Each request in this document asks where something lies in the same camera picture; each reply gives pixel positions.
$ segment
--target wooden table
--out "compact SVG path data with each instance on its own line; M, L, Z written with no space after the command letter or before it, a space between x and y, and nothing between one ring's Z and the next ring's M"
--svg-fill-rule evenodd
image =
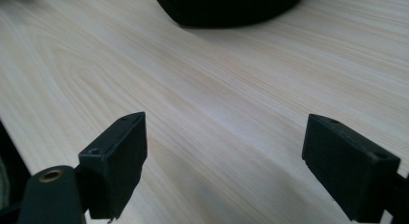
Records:
M180 28L155 0L0 0L0 116L32 173L77 165L147 112L149 157L116 223L350 223L301 159L308 115L406 175L408 60L409 0L303 0L225 30Z

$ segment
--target screw hole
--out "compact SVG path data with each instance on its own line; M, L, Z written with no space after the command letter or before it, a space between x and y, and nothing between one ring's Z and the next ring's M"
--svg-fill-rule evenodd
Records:
M63 170L51 170L39 177L40 182L54 182L63 176Z
M381 153L375 153L376 156L378 156L379 158L387 158L388 156L385 154L381 154Z
M89 154L100 154L100 153L101 153L101 150L99 150L99 149L91 149L91 150L88 151L88 153L89 153Z

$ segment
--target black round object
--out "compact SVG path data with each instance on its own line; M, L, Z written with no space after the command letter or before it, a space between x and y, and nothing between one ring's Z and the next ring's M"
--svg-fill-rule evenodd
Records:
M233 27L258 23L292 8L300 0L157 0L178 24Z

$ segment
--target black plastic bracket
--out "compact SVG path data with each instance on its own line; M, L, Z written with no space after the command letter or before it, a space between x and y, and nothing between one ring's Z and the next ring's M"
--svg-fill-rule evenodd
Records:
M310 115L303 159L350 220L378 223L384 210L393 223L409 223L409 181L400 159L342 123Z
M145 113L116 120L79 154L79 165L56 166L26 185L18 224L83 224L119 218L148 156Z

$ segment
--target light wood grain surface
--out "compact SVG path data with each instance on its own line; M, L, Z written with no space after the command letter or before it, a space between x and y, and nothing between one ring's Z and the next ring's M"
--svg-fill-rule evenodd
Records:
M149 157L116 223L350 223L301 159L308 115L406 175L408 59L409 0L303 0L225 30L180 28L155 0L0 0L0 116L32 173L77 165L147 112Z

